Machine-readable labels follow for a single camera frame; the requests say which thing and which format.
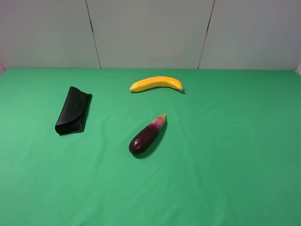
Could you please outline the purple eggplant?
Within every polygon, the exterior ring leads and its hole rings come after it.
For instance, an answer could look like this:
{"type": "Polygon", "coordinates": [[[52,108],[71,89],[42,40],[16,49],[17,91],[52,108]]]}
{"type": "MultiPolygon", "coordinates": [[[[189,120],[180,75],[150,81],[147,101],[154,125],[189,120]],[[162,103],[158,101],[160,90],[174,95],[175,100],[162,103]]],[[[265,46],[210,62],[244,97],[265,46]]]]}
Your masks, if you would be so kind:
{"type": "Polygon", "coordinates": [[[145,152],[159,135],[166,122],[166,114],[158,116],[142,129],[130,142],[129,151],[133,155],[145,152]]]}

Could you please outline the black leather glasses case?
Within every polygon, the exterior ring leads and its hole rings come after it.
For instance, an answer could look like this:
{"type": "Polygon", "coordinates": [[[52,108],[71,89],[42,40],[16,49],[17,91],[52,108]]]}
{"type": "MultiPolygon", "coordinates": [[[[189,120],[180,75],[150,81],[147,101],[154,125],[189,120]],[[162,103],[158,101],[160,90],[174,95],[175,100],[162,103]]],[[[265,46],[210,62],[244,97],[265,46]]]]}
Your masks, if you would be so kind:
{"type": "Polygon", "coordinates": [[[85,129],[87,115],[93,95],[71,86],[59,118],[55,124],[57,134],[81,133],[85,129]]]}

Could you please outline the green tablecloth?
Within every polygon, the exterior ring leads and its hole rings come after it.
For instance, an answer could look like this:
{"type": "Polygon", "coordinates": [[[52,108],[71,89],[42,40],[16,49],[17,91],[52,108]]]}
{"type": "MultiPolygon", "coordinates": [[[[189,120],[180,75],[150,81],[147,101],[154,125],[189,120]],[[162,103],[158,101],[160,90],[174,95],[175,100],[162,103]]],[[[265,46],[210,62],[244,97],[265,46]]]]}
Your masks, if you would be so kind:
{"type": "Polygon", "coordinates": [[[298,226],[301,77],[293,71],[9,69],[0,78],[3,226],[298,226]],[[167,76],[184,90],[132,92],[167,76]],[[69,88],[85,129],[59,135],[69,88]],[[139,155],[131,140],[166,122],[139,155]]]}

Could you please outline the yellow banana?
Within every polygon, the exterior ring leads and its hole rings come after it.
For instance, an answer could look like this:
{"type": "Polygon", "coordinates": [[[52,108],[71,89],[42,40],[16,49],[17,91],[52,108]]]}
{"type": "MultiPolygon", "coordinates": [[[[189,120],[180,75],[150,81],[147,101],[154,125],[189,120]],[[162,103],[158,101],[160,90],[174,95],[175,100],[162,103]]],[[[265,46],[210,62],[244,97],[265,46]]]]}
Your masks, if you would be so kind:
{"type": "Polygon", "coordinates": [[[167,87],[179,91],[184,90],[183,85],[179,80],[167,76],[155,76],[137,81],[132,84],[129,90],[132,92],[141,92],[157,87],[167,87]]]}

